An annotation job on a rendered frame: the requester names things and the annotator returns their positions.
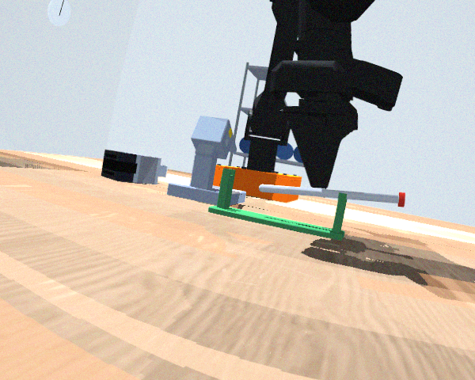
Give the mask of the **green u-shaped bracket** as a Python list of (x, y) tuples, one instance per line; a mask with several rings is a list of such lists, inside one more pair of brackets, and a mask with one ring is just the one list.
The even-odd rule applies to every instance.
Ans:
[(249, 222), (255, 222), (267, 226), (298, 231), (304, 234), (313, 234), (324, 238), (333, 238), (340, 241), (343, 240), (345, 231), (342, 231), (341, 227), (347, 203), (347, 194), (340, 192), (338, 194), (336, 213), (332, 228), (315, 226), (309, 223), (299, 222), (295, 220), (287, 220), (269, 215), (262, 215), (255, 212), (244, 211), (230, 207), (235, 172), (236, 170), (234, 169), (223, 168), (217, 206), (209, 207), (207, 212), (217, 215), (224, 215), (235, 219), (241, 219)]

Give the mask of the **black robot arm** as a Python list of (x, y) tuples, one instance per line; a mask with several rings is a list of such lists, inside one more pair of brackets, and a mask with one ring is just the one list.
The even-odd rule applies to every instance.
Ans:
[[(283, 60), (293, 61), (294, 40), (301, 33), (314, 29), (336, 30), (352, 38), (351, 23), (357, 21), (374, 1), (270, 0), (277, 26), (264, 91), (249, 110), (244, 140), (251, 143), (247, 167), (242, 169), (279, 173), (275, 171), (277, 146), (287, 146), (291, 131), (283, 112), (286, 100), (270, 94), (271, 72)], [(391, 112), (403, 76), (383, 66), (353, 59), (349, 57), (348, 46), (344, 47), (345, 51), (340, 51), (340, 65), (347, 71), (352, 96)]]

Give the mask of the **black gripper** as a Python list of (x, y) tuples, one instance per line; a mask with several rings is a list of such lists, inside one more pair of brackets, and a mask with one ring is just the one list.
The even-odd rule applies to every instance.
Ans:
[(291, 92), (303, 98), (298, 106), (283, 106), (283, 112), (312, 188), (329, 186), (340, 142), (358, 130), (350, 81), (340, 65), (344, 45), (353, 58), (350, 36), (336, 30), (308, 30), (294, 40), (297, 61), (283, 60), (271, 72), (270, 94), (285, 99)]

